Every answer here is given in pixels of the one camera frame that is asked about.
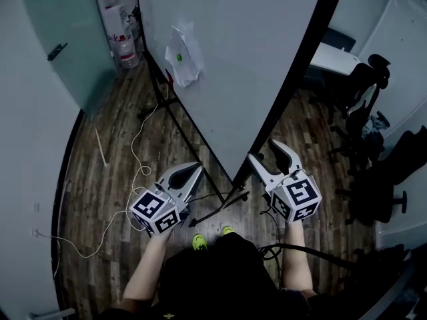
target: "green sneaker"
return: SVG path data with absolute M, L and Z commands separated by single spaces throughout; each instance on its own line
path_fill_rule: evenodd
M 223 227 L 221 231 L 221 237 L 228 235 L 229 233 L 234 232 L 232 227 Z
M 194 250 L 207 250 L 207 241 L 203 235 L 199 233 L 193 237 L 193 249 Z

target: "cable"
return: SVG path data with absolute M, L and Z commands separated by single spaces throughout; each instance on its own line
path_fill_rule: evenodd
M 274 253 L 274 251 L 272 251 L 273 248 L 279 248 L 279 250 Z M 330 255 L 328 253 L 323 253 L 321 251 L 317 251 L 317 250 L 314 250 L 311 248 L 300 247 L 299 245 L 276 243 L 276 244 L 266 245 L 265 247 L 260 247 L 258 250 L 262 255 L 262 259 L 264 261 L 269 261 L 270 259 L 274 259 L 275 257 L 277 257 L 282 252 L 282 249 L 293 249 L 293 250 L 303 251 L 305 253 L 309 253 L 311 255 L 320 257 L 321 259 L 325 259 L 325 260 L 329 261 L 330 263 L 333 263 L 333 264 L 335 264 L 339 267 L 345 268 L 347 270 L 353 270 L 354 267 L 356 266 L 356 264 L 354 262 L 346 261 L 345 259 L 341 259 L 339 257 L 335 257 L 335 256 Z M 266 257 L 268 252 L 273 253 L 271 257 Z
M 59 244 L 59 241 L 56 241 L 56 244 L 58 245 L 58 265 L 56 266 L 55 272 L 53 273 L 53 279 L 56 278 L 56 274 L 58 273 L 59 270 L 59 264 L 61 262 L 61 244 Z
M 268 209 L 267 210 L 265 210 L 265 211 L 261 211 L 260 212 L 260 215 L 265 215 L 265 214 L 267 214 L 267 215 L 269 215 L 272 219 L 273 219 L 273 222 L 274 222 L 274 224 L 276 224 L 276 228 L 277 228 L 277 230 L 278 230 L 278 241 L 279 241 L 279 244 L 282 244 L 282 242 L 280 241 L 280 228 L 279 228 L 279 225 L 278 225 L 278 223 L 276 222 L 276 220 L 274 219 L 274 217 L 273 217 L 273 215 L 269 212 L 270 210 L 272 209 L 272 207 L 270 206 L 270 207 L 268 207 Z M 267 261 L 267 259 L 266 259 L 266 253 L 262 253 L 261 252 L 261 249 L 262 248 L 260 248 L 260 253 L 262 254 L 262 259 L 264 260 L 264 261 Z M 279 280 L 279 290 L 282 290 L 282 270 L 280 269 L 280 264 L 279 264 L 279 259 L 278 259 L 278 256 L 276 255 L 274 255 L 274 251 L 273 251 L 273 249 L 268 249 L 268 251 L 272 254 L 272 257 L 274 257 L 274 259 L 275 259 L 275 261 L 276 261 L 276 266 L 277 266 L 277 270 L 278 270 L 278 280 Z
M 167 89 L 167 97 L 166 97 L 166 99 L 169 97 L 169 88 Z M 129 194 L 129 197 L 127 198 L 127 203 L 126 203 L 126 208 L 125 208 L 125 211 L 118 211 L 118 212 L 116 212 L 116 213 L 114 213 L 114 215 L 113 215 L 113 217 L 111 218 L 111 221 L 109 222 L 109 224 L 108 224 L 108 226 L 105 228 L 105 230 L 104 230 L 104 232 L 103 232 L 103 234 L 102 234 L 102 238 L 101 238 L 101 243 L 99 244 L 99 246 L 98 246 L 98 248 L 96 249 L 96 251 L 94 252 L 94 253 L 92 253 L 92 254 L 90 254 L 90 255 L 88 255 L 88 256 L 83 256 L 81 253 L 80 253 L 80 251 L 79 251 L 79 249 L 75 246 L 75 244 L 73 243 L 73 242 L 71 242 L 70 240 L 68 240 L 68 239 L 65 239 L 65 238 L 62 238 L 62 237 L 58 237 L 58 236 L 46 236 L 46 235 L 44 235 L 44 234 L 42 234 L 42 233 L 40 233 L 40 232 L 38 232 L 38 231 L 36 231 L 36 233 L 38 234 L 38 235 L 40 235 L 40 236 L 42 236 L 42 237 L 45 237 L 45 238 L 50 238 L 50 239 L 61 239 L 61 240 L 63 240 L 63 241 L 66 241 L 66 242 L 68 242 L 68 243 L 70 243 L 70 244 L 72 244 L 73 245 L 73 247 L 74 247 L 74 249 L 77 251 L 77 253 L 82 257 L 82 258 L 84 258 L 84 259 L 88 259 L 88 258 L 90 258 L 90 257 L 92 257 L 92 256 L 94 256 L 94 255 L 96 255 L 97 253 L 98 253 L 98 251 L 101 249 L 101 246 L 102 246 L 102 244 L 103 244 L 103 242 L 104 242 L 104 238 L 105 238 L 105 234 L 107 233 L 107 230 L 109 229 L 109 227 L 110 227 L 110 225 L 113 223 L 113 220 L 114 220 L 114 217 L 117 215 L 117 214 L 119 214 L 119 213 L 126 213 L 126 217 L 127 217 L 127 220 L 129 221 L 129 224 L 136 230 L 136 231 L 144 231 L 144 230 L 146 230 L 146 228 L 145 227 L 143 227 L 142 229 L 138 229 L 137 227 L 134 227 L 133 226 L 133 224 L 132 224 L 132 222 L 131 222 L 131 219 L 130 219 L 130 217 L 129 217 L 129 213 L 131 213 L 131 211 L 129 211 L 128 210 L 128 208 L 129 208 L 129 202 L 130 202 L 130 200 L 131 200 L 131 196 L 132 196 L 132 193 L 135 193 L 136 195 L 138 194 L 137 192 L 135 192 L 136 190 L 138 190 L 138 189 L 145 189 L 145 187 L 134 187 L 133 185 L 135 184 L 135 180 L 136 180 L 136 177 L 138 176 L 138 173 L 139 173 L 139 171 L 141 171 L 141 173 L 142 173 L 142 175 L 145 175 L 145 176 L 148 176 L 148 175 L 150 175 L 151 174 L 151 168 L 150 167 L 148 167 L 148 166 L 146 166 L 146 165 L 142 165 L 142 163 L 141 163 L 141 160 L 139 160 L 139 158 L 138 158 L 138 156 L 135 154 L 135 151 L 133 150 L 133 143 L 135 142 L 135 140 L 136 140 L 136 138 L 139 136 L 139 134 L 141 134 L 141 132 L 142 132 L 142 129 L 143 129 L 143 126 L 144 126 L 144 123 L 154 114 L 154 112 L 156 111 L 156 109 L 157 109 L 157 107 L 159 106 L 159 104 L 157 104 L 157 105 L 155 105 L 155 107 L 154 107 L 154 110 L 142 121 L 142 124 L 141 124 L 141 128 L 139 129 L 139 131 L 138 131 L 138 133 L 137 133 L 137 135 L 135 135 L 135 137 L 133 138 L 133 140 L 132 140 L 132 142 L 131 142 L 131 151 L 132 151 L 132 154 L 133 154 L 133 156 L 137 159 L 137 161 L 138 161 L 138 164 L 139 164 L 139 168 L 138 168 L 138 170 L 136 171 L 136 173 L 135 173 L 135 176 L 133 177 L 133 181 L 132 181 L 132 185 L 131 185 L 131 192 L 130 192 L 130 194 Z M 143 169 L 144 168 L 148 168 L 149 169 L 149 173 L 144 173 L 144 171 L 143 171 Z M 56 276 L 56 274 L 57 274 L 57 272 L 58 272 L 58 269 L 59 269 L 59 262 L 60 262 L 60 258 L 58 258 L 58 265 L 57 265 L 57 268 L 56 268 L 56 270 L 55 270 L 55 272 L 54 272 L 54 274 L 53 274 L 53 278 L 55 278 L 55 276 Z
M 221 192 L 221 193 L 220 193 L 220 195 L 226 195 L 226 194 L 228 194 L 228 192 Z M 204 197 L 200 197 L 200 198 L 192 199 L 192 200 L 190 200 L 188 203 L 190 204 L 190 203 L 193 203 L 193 201 L 200 200 L 200 199 L 205 199 L 205 198 L 207 198 L 207 197 L 211 197 L 212 195 L 217 195 L 217 194 L 216 194 L 216 193 L 211 193 L 210 195 L 205 195 Z
M 270 206 L 270 207 L 268 208 L 268 210 L 261 211 L 261 212 L 260 212 L 260 215 L 267 214 L 267 215 L 269 215 L 269 216 L 273 219 L 273 222 L 274 222 L 274 224 L 276 224 L 276 228 L 277 228 L 277 230 L 278 230 L 278 241 L 279 241 L 279 244 L 282 244 L 282 242 L 280 241 L 280 229 L 279 229 L 279 225 L 278 225 L 278 223 L 276 222 L 276 220 L 274 219 L 273 215 L 272 215 L 270 212 L 268 212 L 268 211 L 270 211 L 271 209 L 272 209 L 272 207 Z
M 77 253 L 78 253 L 82 258 L 84 258 L 84 259 L 88 259 L 89 257 L 92 257 L 92 256 L 96 255 L 96 254 L 98 253 L 98 251 L 101 249 L 102 243 L 104 242 L 105 233 L 107 232 L 107 230 L 108 230 L 108 228 L 110 227 L 110 225 L 113 223 L 114 217 L 115 217 L 116 215 L 118 215 L 119 213 L 123 213 L 123 212 L 131 212 L 131 211 L 118 211 L 118 212 L 114 213 L 113 218 L 111 218 L 111 221 L 109 222 L 108 226 L 105 228 L 105 230 L 104 230 L 104 232 L 103 232 L 103 234 L 102 234 L 101 244 L 99 244 L 98 249 L 96 249 L 96 251 L 95 251 L 94 253 L 92 253 L 92 254 L 90 254 L 90 255 L 88 255 L 88 256 L 83 256 L 83 255 L 80 253 L 79 249 L 74 245 L 74 243 L 73 243 L 73 242 L 71 242 L 71 241 L 69 241 L 68 239 L 65 239 L 65 238 L 62 238 L 62 237 L 58 237 L 58 236 L 46 236 L 46 235 L 44 235 L 44 234 L 42 234 L 42 233 L 38 232 L 38 230 L 36 230 L 36 233 L 37 233 L 38 235 L 42 236 L 42 237 L 51 238 L 51 239 L 52 239 L 52 238 L 62 239 L 63 241 L 66 241 L 66 242 L 68 242 L 68 243 L 71 243 L 71 244 L 73 245 L 74 249 L 77 251 Z

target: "desk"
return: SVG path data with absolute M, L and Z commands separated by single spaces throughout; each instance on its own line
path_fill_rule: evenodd
M 349 75 L 359 63 L 359 58 L 351 53 L 320 43 L 310 65 L 322 70 Z

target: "wooden floor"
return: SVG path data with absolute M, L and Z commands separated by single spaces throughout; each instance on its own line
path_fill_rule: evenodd
M 326 124 L 327 111 L 322 105 L 309 105 L 309 91 L 298 91 L 287 106 L 272 133 L 272 137 L 286 143 L 302 159 L 307 173 L 312 174 L 320 187 L 323 201 L 318 212 L 304 221 L 306 245 L 344 259 L 354 260 L 353 250 L 369 251 L 374 247 L 372 229 L 357 222 L 344 225 L 348 218 L 348 204 L 335 196 L 334 189 L 348 188 L 347 158 L 337 155 L 331 160 L 326 152 L 340 144 Z M 155 99 L 144 64 L 132 69 L 117 82 L 111 97 L 101 106 L 92 121 L 84 119 L 69 162 L 63 196 L 60 235 L 73 241 L 84 255 L 93 253 L 101 241 L 104 229 L 117 211 L 126 207 L 137 161 L 131 153 L 131 141 L 141 123 L 136 114 L 153 105 Z M 221 191 L 231 189 L 207 147 L 193 129 L 181 107 L 175 103 L 173 112 L 187 137 L 193 143 L 206 169 Z M 95 128 L 99 133 L 108 163 L 104 167 L 97 145 Z M 171 117 L 164 109 L 156 111 L 144 125 L 133 145 L 143 164 L 151 167 L 151 175 L 139 175 L 135 186 L 149 187 L 167 168 L 193 161 Z M 263 148 L 265 162 L 273 167 L 271 155 Z M 257 247 L 276 243 L 278 232 L 268 215 L 262 199 L 263 187 L 250 179 L 246 188 L 249 199 L 236 203 L 208 221 L 194 228 L 188 223 L 175 228 L 167 256 L 191 245 L 195 233 L 202 233 L 213 243 L 223 226 L 231 225 Z M 203 179 L 196 197 L 213 193 Z M 195 201 L 191 208 L 195 217 L 202 217 L 219 206 L 216 196 Z M 283 235 L 285 223 L 276 217 Z M 61 243 L 61 265 L 58 277 L 67 306 L 74 307 L 82 319 L 91 319 L 99 312 L 116 305 L 136 268 L 149 240 L 148 234 L 131 230 L 120 213 L 114 219 L 99 253 L 82 259 L 68 243 Z M 328 262 L 309 257 L 315 289 L 320 293 L 335 293 L 339 277 L 345 271 Z M 276 264 L 266 262 L 270 275 L 277 282 Z

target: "office chair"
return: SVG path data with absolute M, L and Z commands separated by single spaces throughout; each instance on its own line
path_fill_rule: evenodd
M 357 218 L 365 225 L 373 221 L 388 223 L 394 205 L 402 205 L 406 212 L 407 195 L 394 198 L 394 186 L 402 183 L 413 172 L 427 163 L 427 128 L 421 127 L 417 134 L 406 131 L 386 159 L 378 161 L 366 171 L 355 176 L 352 190 L 337 189 L 336 194 L 351 198 L 351 224 Z
M 324 88 L 318 89 L 319 94 L 309 99 L 309 103 L 323 102 L 328 106 L 328 124 L 334 122 L 334 111 L 337 107 L 342 118 L 346 119 L 348 111 L 364 96 L 369 87 L 382 82 L 380 89 L 388 84 L 390 64 L 385 58 L 374 54 L 368 58 L 368 63 L 359 63 L 348 76 L 324 71 Z
M 374 70 L 374 72 L 370 71 L 370 74 L 374 74 L 374 79 L 371 79 L 372 77 L 369 76 L 366 82 L 368 83 L 369 81 L 369 83 L 371 83 L 374 81 L 375 89 L 373 94 L 371 96 L 361 94 L 355 100 L 354 105 L 358 104 L 359 101 L 363 101 L 363 103 L 358 109 L 352 111 L 350 116 L 348 116 L 346 120 L 347 134 L 337 126 L 331 126 L 330 128 L 331 131 L 336 131 L 344 139 L 344 145 L 339 148 L 332 149 L 328 152 L 328 155 L 332 156 L 338 152 L 348 153 L 350 155 L 350 165 L 352 166 L 350 169 L 351 171 L 354 170 L 356 162 L 358 162 L 360 166 L 363 167 L 368 162 L 368 159 L 371 161 L 377 160 L 380 153 L 384 150 L 382 148 L 382 144 L 380 147 L 375 147 L 375 143 L 371 143 L 372 146 L 369 146 L 370 143 L 363 141 L 362 130 L 370 117 L 371 110 L 380 94 L 380 90 L 385 89 L 388 86 L 390 72 L 387 69 L 387 66 L 389 66 L 390 62 L 377 54 L 369 56 L 368 62 L 370 67 Z M 385 122 L 385 124 L 390 126 L 383 114 L 380 112 L 377 112 L 377 114 L 379 118 Z
M 362 130 L 370 118 L 372 107 L 374 106 L 379 93 L 380 88 L 376 87 L 369 105 L 365 107 L 366 102 L 364 101 L 359 109 L 353 111 L 350 114 L 346 120 L 347 133 L 342 131 L 337 126 L 331 126 L 330 128 L 331 131 L 337 132 L 342 137 L 344 144 L 329 151 L 328 156 L 331 157 L 332 155 L 339 152 L 344 152 L 346 155 L 348 155 L 350 157 L 349 174 L 353 174 L 353 172 L 356 171 L 357 166 L 361 167 L 362 169 L 365 168 L 369 160 L 376 161 L 380 156 L 380 153 L 384 150 L 382 146 L 382 139 L 377 139 L 377 141 L 374 141 L 374 139 L 368 138 L 366 141 L 362 137 Z M 379 119 L 384 120 L 384 123 L 390 126 L 389 122 L 383 116 L 383 114 L 380 112 L 377 112 L 377 114 Z

